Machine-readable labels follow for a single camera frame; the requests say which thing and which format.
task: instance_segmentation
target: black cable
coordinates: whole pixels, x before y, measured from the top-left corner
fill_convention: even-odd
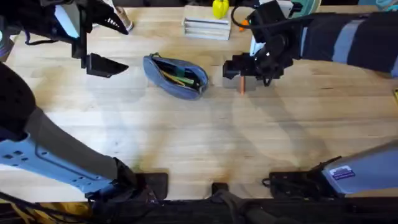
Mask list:
[[[303,20],[303,17],[298,17],[298,18],[286,19],[286,20],[284,20],[284,21],[274,22],[274,23],[265,24],[265,25],[257,25],[257,26],[254,26],[254,25],[243,25],[243,24],[240,24],[239,22],[237,22],[237,21],[235,20],[235,16],[234,16],[234,15],[235,15],[235,11],[236,11],[237,8],[239,8],[239,7],[240,7],[240,6],[235,6],[235,7],[232,9],[232,11],[231,11],[231,20],[232,20],[232,22],[233,22],[235,25],[237,25],[238,27],[242,27],[242,28],[245,28],[245,29],[266,29],[266,28],[271,28],[271,27],[275,27],[275,26],[287,24],[287,23],[290,23],[290,22],[293,22],[293,21],[302,21],[302,20]]]
[[[12,202],[12,203],[14,203],[16,205],[19,205],[19,206],[22,206],[22,207],[29,207],[29,208],[32,208],[34,210],[39,210],[39,211],[42,211],[42,212],[47,213],[47,214],[60,215],[60,216],[63,216],[63,217],[69,217],[69,218],[72,218],[72,219],[74,219],[76,221],[80,221],[82,223],[97,224],[97,223],[95,223],[93,221],[87,220],[85,217],[81,217],[79,215],[70,214],[70,213],[67,213],[67,212],[61,212],[61,211],[54,210],[54,209],[51,209],[51,208],[45,208],[45,207],[43,207],[41,205],[37,205],[37,204],[31,203],[31,202],[27,202],[25,200],[16,198],[16,197],[8,195],[8,194],[5,194],[4,192],[0,192],[0,198],[3,199],[3,200],[6,200],[8,202]]]
[[[30,41],[30,33],[26,30],[25,31],[25,36],[26,36],[26,40],[25,40],[25,44],[26,45],[39,45],[39,44],[52,44],[55,42],[58,42],[57,40],[38,40],[38,41]]]

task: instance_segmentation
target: orange marker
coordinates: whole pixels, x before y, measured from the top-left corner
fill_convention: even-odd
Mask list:
[[[249,21],[247,19],[243,20],[242,25],[245,25],[245,26],[249,25]],[[242,32],[244,30],[245,30],[245,28],[239,27],[239,32]]]
[[[244,76],[241,76],[241,95],[244,95]]]

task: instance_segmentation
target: yellow object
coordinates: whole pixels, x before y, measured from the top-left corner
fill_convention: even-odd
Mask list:
[[[163,75],[165,75],[167,78],[175,81],[176,83],[180,84],[181,86],[185,86],[185,84],[183,82],[181,82],[180,80],[176,79],[174,76],[169,75],[169,74],[167,74],[165,72],[163,73]]]
[[[213,1],[213,15],[217,19],[221,19],[226,15],[229,8],[228,0],[214,0]]]
[[[46,208],[51,208],[61,212],[79,215],[82,217],[89,217],[91,215],[90,207],[86,202],[40,203],[40,205]],[[59,220],[64,220],[66,222],[76,221],[74,219],[66,218],[60,215],[54,215],[53,217],[50,217],[48,214],[44,212],[34,210],[31,208],[26,208],[26,211],[28,211],[29,213],[25,213],[13,203],[11,204],[11,206],[18,213],[18,215],[25,221],[25,224],[35,223],[34,220],[37,220],[39,223],[43,224],[54,224],[58,220],[54,220],[53,217],[57,217]]]

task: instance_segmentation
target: wooden tabletop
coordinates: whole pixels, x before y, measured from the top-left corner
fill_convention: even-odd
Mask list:
[[[238,18],[249,12],[238,9]],[[68,44],[26,46],[24,37],[18,38],[7,64],[63,130],[134,171],[167,171],[169,199],[205,198],[213,181],[229,182],[241,197],[269,197],[260,180],[272,170],[306,170],[397,138],[392,90],[398,80],[338,63],[301,60],[270,87],[240,95],[221,86],[221,71],[232,54],[249,51],[249,30],[239,33],[233,26],[228,41],[188,39],[181,30],[183,8],[127,13],[136,25],[129,35],[98,27],[88,36],[88,52],[130,66],[110,79],[86,75],[80,61],[70,57]],[[142,58],[154,52],[202,66],[211,79],[203,98],[176,99],[151,84]],[[33,202],[84,200],[72,186],[13,167],[0,167],[0,182],[0,190]]]

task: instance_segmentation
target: pencil case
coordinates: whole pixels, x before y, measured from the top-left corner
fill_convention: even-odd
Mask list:
[[[207,89],[206,72],[191,62],[164,58],[155,53],[145,56],[143,64],[146,77],[177,98],[196,100]]]

